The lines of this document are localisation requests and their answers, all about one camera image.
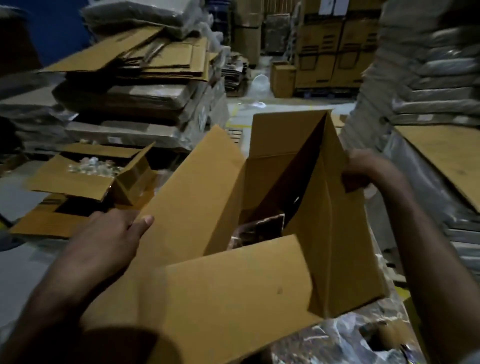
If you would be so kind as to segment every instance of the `person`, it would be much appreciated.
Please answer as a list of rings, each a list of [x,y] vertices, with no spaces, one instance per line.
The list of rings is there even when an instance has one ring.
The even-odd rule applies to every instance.
[[[480,362],[475,356],[480,349],[480,287],[415,201],[406,177],[372,151],[353,150],[342,180],[347,192],[373,183],[382,193],[414,304],[438,357],[445,363]],[[33,291],[0,363],[58,358],[59,342],[67,340],[69,328],[135,257],[154,220],[136,217],[120,210],[90,217]]]

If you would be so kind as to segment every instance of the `open cardboard box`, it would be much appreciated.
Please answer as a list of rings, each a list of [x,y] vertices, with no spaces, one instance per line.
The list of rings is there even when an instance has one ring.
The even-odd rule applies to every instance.
[[[25,215],[10,232],[69,238],[78,225],[96,210],[142,208],[153,197],[153,190],[151,194],[145,193],[156,177],[146,158],[153,145],[144,149],[82,143],[67,145],[26,181],[27,189],[52,194]],[[69,172],[69,165],[80,164],[84,157],[111,159],[123,169],[117,177]]]
[[[141,211],[155,222],[82,317],[77,360],[228,363],[384,297],[346,159],[323,110],[255,115],[247,159],[213,127]],[[278,212],[284,237],[225,251]]]

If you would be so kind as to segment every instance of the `pallet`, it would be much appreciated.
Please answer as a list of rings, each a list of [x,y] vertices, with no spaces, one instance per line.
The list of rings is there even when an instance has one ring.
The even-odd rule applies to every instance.
[[[356,87],[298,88],[293,93],[293,96],[300,98],[357,98],[358,93],[359,89]]]

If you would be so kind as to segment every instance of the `stack of cardboard boxes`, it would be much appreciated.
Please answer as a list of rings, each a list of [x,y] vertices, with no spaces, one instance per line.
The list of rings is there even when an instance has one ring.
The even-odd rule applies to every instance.
[[[359,87],[376,49],[381,6],[381,0],[303,0],[295,89]]]
[[[263,1],[237,0],[232,50],[239,52],[251,66],[256,66],[262,47]]]

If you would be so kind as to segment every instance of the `blue wall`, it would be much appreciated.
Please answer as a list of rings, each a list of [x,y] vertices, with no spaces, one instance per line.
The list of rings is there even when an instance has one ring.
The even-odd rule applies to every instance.
[[[44,66],[89,46],[79,10],[87,0],[0,0],[28,13],[27,27]]]

